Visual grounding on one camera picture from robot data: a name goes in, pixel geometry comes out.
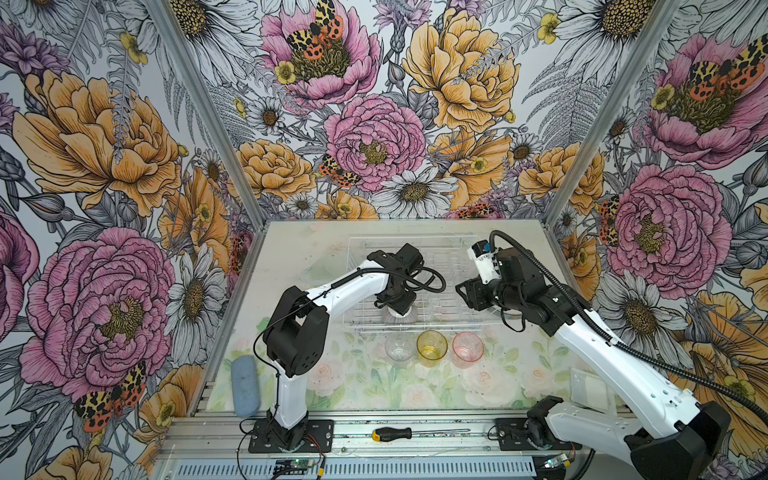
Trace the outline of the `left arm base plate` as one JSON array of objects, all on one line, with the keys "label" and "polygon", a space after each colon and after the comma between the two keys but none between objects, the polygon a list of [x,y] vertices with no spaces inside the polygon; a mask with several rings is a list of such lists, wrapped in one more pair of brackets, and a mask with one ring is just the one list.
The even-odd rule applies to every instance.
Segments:
[{"label": "left arm base plate", "polygon": [[329,453],[332,449],[332,420],[300,421],[291,429],[274,420],[258,419],[249,431],[248,452],[251,454]]}]

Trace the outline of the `pink glass cup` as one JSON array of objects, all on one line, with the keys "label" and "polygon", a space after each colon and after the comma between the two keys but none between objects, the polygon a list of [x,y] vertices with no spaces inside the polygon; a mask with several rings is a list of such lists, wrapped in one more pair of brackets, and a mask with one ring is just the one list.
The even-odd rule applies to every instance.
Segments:
[{"label": "pink glass cup", "polygon": [[466,369],[479,362],[485,353],[482,339],[475,333],[457,333],[451,342],[451,360],[460,369]]}]

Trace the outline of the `striped small bowl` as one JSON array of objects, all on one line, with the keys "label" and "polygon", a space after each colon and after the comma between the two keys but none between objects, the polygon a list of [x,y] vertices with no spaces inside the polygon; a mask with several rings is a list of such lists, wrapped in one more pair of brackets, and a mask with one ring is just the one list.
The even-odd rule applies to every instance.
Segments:
[{"label": "striped small bowl", "polygon": [[387,325],[410,325],[418,321],[418,311],[411,307],[406,313],[399,313],[392,307],[386,307],[382,312],[382,319]]}]

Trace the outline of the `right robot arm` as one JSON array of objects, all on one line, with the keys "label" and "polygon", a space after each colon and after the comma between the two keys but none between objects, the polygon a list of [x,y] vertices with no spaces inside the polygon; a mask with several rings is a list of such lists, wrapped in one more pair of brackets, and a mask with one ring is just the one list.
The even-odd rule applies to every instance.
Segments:
[{"label": "right robot arm", "polygon": [[707,470],[730,424],[722,407],[700,402],[625,352],[583,297],[559,281],[546,282],[526,249],[493,250],[480,241],[467,254],[477,274],[456,291],[469,308],[520,312],[577,354],[633,413],[625,419],[547,396],[527,412],[530,443],[580,444],[633,466],[645,479],[697,479]]}]

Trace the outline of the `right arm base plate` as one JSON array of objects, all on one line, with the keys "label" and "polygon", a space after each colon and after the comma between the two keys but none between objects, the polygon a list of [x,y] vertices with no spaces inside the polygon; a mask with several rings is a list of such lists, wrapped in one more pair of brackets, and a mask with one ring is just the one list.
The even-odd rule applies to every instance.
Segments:
[{"label": "right arm base plate", "polygon": [[576,451],[579,443],[557,439],[541,421],[531,418],[497,418],[486,437],[496,441],[501,451]]}]

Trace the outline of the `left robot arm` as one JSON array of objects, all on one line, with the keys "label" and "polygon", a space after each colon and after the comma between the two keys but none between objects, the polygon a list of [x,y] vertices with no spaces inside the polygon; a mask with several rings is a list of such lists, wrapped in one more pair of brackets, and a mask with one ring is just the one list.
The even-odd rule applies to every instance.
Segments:
[{"label": "left robot arm", "polygon": [[285,290],[267,327],[257,336],[266,347],[263,360],[275,370],[273,406],[258,438],[270,447],[292,451],[309,433],[306,404],[308,373],[321,359],[331,320],[368,299],[374,307],[396,318],[405,318],[420,291],[430,291],[441,275],[426,281],[417,276],[426,270],[420,251],[407,243],[395,253],[374,251],[341,278],[310,290],[292,286]]}]

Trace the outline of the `yellow glass cup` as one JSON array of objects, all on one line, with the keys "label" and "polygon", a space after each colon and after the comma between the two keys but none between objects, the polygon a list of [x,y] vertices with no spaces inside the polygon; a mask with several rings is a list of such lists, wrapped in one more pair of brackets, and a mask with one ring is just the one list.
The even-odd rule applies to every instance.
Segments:
[{"label": "yellow glass cup", "polygon": [[416,340],[419,363],[426,368],[437,366],[446,356],[448,341],[446,337],[435,330],[420,333]]}]

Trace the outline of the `clear glass cup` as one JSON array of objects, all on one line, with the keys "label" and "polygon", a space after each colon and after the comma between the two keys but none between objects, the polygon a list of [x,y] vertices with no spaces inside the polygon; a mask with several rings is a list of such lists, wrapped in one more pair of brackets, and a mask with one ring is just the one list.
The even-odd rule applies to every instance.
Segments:
[{"label": "clear glass cup", "polygon": [[416,352],[416,339],[411,332],[393,332],[385,340],[385,353],[395,364],[410,361]]}]

